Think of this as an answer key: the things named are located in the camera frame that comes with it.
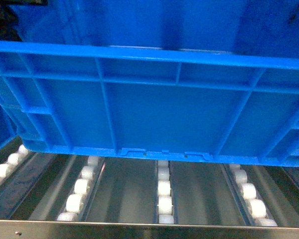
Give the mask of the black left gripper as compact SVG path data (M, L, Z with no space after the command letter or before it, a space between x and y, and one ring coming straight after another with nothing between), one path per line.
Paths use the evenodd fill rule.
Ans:
M10 5L46 6L47 0L0 0L0 40L22 41L15 26L18 24L17 14Z

